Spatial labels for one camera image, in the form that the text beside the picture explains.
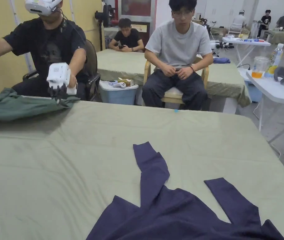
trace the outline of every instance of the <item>plastic storage bin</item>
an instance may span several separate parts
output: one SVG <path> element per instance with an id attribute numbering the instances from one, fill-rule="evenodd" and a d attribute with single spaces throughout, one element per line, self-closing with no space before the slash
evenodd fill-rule
<path id="1" fill-rule="evenodd" d="M 252 102 L 259 103 L 262 100 L 262 92 L 258 90 L 257 87 L 254 86 L 254 84 L 250 81 L 245 80 L 245 84 L 248 88 L 248 93 L 250 94 Z"/>
<path id="2" fill-rule="evenodd" d="M 104 103 L 115 103 L 124 105 L 134 105 L 135 94 L 139 85 L 132 87 L 119 88 L 109 85 L 107 81 L 100 81 L 99 91 Z"/>

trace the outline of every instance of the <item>measuring cup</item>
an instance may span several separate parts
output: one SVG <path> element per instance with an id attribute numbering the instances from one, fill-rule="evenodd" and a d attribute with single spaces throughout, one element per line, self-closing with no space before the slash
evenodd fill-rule
<path id="1" fill-rule="evenodd" d="M 267 57 L 255 57 L 252 69 L 252 77 L 261 78 L 263 76 L 263 73 L 269 66 L 269 62 L 270 59 L 268 59 Z"/>

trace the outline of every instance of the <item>plastic bottle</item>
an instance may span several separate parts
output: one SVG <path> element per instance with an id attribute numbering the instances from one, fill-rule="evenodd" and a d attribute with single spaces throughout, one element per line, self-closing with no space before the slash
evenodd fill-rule
<path id="1" fill-rule="evenodd" d="M 274 71 L 278 67 L 278 65 L 281 61 L 281 58 L 283 56 L 283 47 L 284 47 L 284 44 L 279 43 L 277 45 L 277 48 L 274 49 L 274 51 L 273 51 L 273 53 L 270 57 L 270 66 L 266 70 L 264 77 L 272 78 L 274 76 Z"/>

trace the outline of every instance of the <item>white vr headset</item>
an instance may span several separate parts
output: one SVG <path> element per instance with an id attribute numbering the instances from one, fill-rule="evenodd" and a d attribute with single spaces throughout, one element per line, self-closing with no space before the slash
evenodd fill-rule
<path id="1" fill-rule="evenodd" d="M 49 16 L 62 0 L 25 0 L 25 8 L 30 13 Z"/>

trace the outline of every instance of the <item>dark blue garment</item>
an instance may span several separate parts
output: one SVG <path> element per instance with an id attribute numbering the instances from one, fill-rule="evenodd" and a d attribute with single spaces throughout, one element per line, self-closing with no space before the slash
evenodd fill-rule
<path id="1" fill-rule="evenodd" d="M 221 57 L 221 58 L 215 57 L 213 58 L 213 63 L 231 63 L 231 61 L 229 58 L 226 57 Z"/>
<path id="2" fill-rule="evenodd" d="M 205 181 L 230 219 L 221 221 L 199 198 L 170 190 L 168 166 L 150 143 L 133 145 L 141 170 L 141 207 L 117 196 L 104 210 L 87 240 L 284 240 L 267 220 L 262 226 L 257 206 L 224 178 Z"/>

